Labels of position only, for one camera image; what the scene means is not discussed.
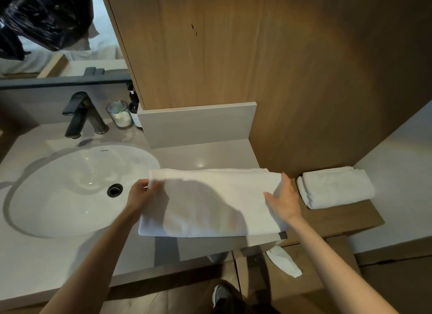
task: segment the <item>white countertop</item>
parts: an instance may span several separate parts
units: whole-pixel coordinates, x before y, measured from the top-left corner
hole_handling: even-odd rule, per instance
[[[0,164],[0,201],[11,186],[36,161],[66,148],[124,142],[147,149],[162,168],[197,170],[207,168],[258,168],[247,139],[150,149],[142,131],[116,129],[96,135],[86,124],[82,137],[64,137],[68,123],[41,125],[20,136]],[[81,263],[103,234],[101,229],[70,238],[36,238],[11,228],[0,217],[0,310],[49,299]],[[129,283],[184,269],[209,265],[207,255],[254,246],[279,235],[235,238],[167,238],[138,235],[136,224],[127,239],[111,285]]]

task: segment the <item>sink drain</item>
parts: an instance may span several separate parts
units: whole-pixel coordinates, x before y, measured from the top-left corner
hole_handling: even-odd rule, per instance
[[[123,192],[123,186],[119,183],[113,184],[108,188],[107,195],[108,197],[115,198],[120,196]]]

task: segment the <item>white oval sink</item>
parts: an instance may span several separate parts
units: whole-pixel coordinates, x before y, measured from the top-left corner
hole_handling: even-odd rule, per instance
[[[9,220],[28,235],[62,238],[110,225],[131,186],[160,168],[155,157],[127,145],[81,149],[48,162],[14,191]],[[108,189],[120,184],[123,191]]]

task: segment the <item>crumpled white cloth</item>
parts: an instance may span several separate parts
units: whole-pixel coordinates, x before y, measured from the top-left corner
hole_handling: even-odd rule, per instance
[[[139,221],[138,233],[178,238],[279,233],[287,224],[263,196],[279,192],[281,175],[267,170],[150,170],[149,187],[164,181]]]
[[[291,256],[282,249],[280,246],[274,246],[269,251],[266,251],[270,261],[273,262],[278,268],[283,270],[286,274],[297,278],[302,275],[302,270],[299,269],[297,264],[293,261]]]
[[[297,187],[310,209],[350,204],[375,197],[375,187],[364,170],[351,166],[303,173]]]

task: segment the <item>faucet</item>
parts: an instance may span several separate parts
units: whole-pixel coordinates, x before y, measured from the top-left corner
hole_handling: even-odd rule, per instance
[[[109,130],[108,125],[104,123],[86,92],[74,93],[62,114],[73,116],[64,135],[67,138],[78,139],[87,118],[94,127],[96,134],[104,134]]]

